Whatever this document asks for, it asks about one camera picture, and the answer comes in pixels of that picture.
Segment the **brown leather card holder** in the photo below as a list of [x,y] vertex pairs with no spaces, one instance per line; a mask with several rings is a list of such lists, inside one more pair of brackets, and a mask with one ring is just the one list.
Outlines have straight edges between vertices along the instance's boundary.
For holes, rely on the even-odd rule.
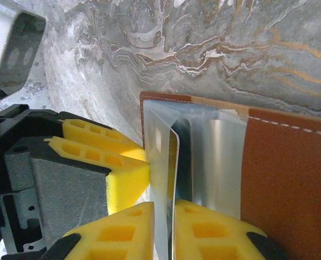
[[263,229],[290,260],[321,260],[321,118],[192,95],[143,91],[146,101],[230,109],[246,122],[242,220]]

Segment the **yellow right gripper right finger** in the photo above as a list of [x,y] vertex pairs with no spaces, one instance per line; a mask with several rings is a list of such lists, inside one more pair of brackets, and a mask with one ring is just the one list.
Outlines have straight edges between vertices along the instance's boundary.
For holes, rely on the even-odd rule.
[[260,228],[186,200],[174,206],[173,260],[290,260]]

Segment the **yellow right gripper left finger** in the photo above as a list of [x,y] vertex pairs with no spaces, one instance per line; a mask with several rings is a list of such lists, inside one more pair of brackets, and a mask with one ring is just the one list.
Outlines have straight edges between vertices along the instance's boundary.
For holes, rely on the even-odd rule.
[[139,203],[68,231],[41,260],[153,260],[154,227],[154,203]]

